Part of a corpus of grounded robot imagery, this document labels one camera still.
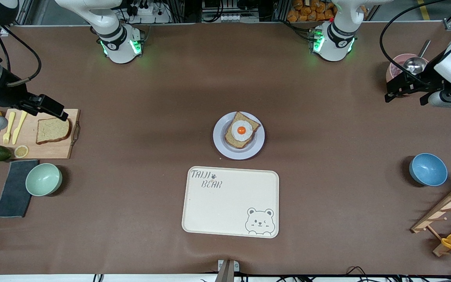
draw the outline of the wooden cutting board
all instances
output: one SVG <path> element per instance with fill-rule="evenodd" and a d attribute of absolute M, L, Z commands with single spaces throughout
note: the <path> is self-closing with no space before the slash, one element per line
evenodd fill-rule
<path fill-rule="evenodd" d="M 16 140 L 15 145 L 11 144 L 11 138 L 13 137 L 13 131 L 18 127 L 18 121 L 22 111 L 15 109 L 8 109 L 6 113 L 6 118 L 9 118 L 9 113 L 15 112 L 15 121 L 10 133 L 12 134 L 9 138 L 9 144 L 3 144 L 3 135 L 6 133 L 7 129 L 0 131 L 0 145 L 9 148 L 11 151 L 15 150 L 16 147 L 20 145 L 26 145 L 29 147 L 29 154 L 24 157 L 24 159 L 68 159 L 70 157 L 70 152 L 72 151 L 73 140 L 79 137 L 79 109 L 64 109 L 66 113 L 69 114 L 70 126 L 70 136 L 59 142 L 45 143 L 42 145 L 36 144 L 36 135 L 38 134 L 38 120 L 52 118 L 48 114 L 39 113 L 38 116 L 27 115 L 25 121 L 23 122 L 22 128 L 20 129 L 20 134 Z"/>

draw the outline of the pink bowl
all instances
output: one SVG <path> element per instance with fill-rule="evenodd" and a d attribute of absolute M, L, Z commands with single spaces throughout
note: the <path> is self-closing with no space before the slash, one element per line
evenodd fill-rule
<path fill-rule="evenodd" d="M 415 54 L 401 54 L 398 55 L 396 57 L 394 57 L 394 62 L 399 63 L 400 65 L 403 65 L 404 62 L 406 62 L 406 60 L 412 58 L 412 57 L 416 57 L 417 55 Z M 387 71 L 385 73 L 385 81 L 389 82 L 390 80 L 392 80 L 394 77 L 396 77 L 397 75 L 399 75 L 402 71 L 400 69 L 398 69 L 398 67 L 396 67 L 395 65 L 393 65 L 392 63 L 389 63 L 389 67 L 387 68 Z"/>

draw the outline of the fried egg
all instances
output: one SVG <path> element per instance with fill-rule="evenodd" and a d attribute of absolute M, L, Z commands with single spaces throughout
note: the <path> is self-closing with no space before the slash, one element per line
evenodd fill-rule
<path fill-rule="evenodd" d="M 244 142 L 248 140 L 254 133 L 252 125 L 246 120 L 237 120 L 231 127 L 234 139 Z"/>

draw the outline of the brown table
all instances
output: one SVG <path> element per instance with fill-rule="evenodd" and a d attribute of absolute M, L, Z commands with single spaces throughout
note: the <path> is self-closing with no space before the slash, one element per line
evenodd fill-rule
<path fill-rule="evenodd" d="M 451 190 L 451 109 L 421 107 L 420 94 L 384 102 L 383 26 L 364 24 L 336 63 L 281 24 L 154 27 L 143 58 L 126 65 L 106 59 L 88 27 L 13 28 L 43 60 L 29 91 L 81 109 L 82 130 L 71 159 L 52 161 L 65 175 L 59 195 L 33 197 L 25 218 L 0 218 L 0 273 L 200 273 L 229 257 L 245 273 L 451 274 L 451 256 L 431 253 L 434 236 L 409 231 Z M 426 39 L 431 59 L 451 33 L 398 23 L 385 45 L 395 56 Z M 14 72 L 30 75 L 32 55 L 5 43 Z M 236 110 L 266 130 L 248 161 L 222 157 L 211 140 Z M 442 187 L 412 183 L 408 160 L 421 152 L 445 161 Z M 196 165 L 276 171 L 279 235 L 184 232 Z M 448 218 L 433 226 L 450 232 Z"/>

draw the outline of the yellow knife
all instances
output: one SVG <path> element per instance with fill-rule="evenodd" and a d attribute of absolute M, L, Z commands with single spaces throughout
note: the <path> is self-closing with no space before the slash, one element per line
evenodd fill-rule
<path fill-rule="evenodd" d="M 18 127 L 13 131 L 11 143 L 15 145 L 16 139 L 18 138 L 18 134 L 20 133 L 20 128 L 22 128 L 23 121 L 25 120 L 27 116 L 26 111 L 22 111 L 22 115 L 20 116 L 20 121 L 18 121 Z"/>

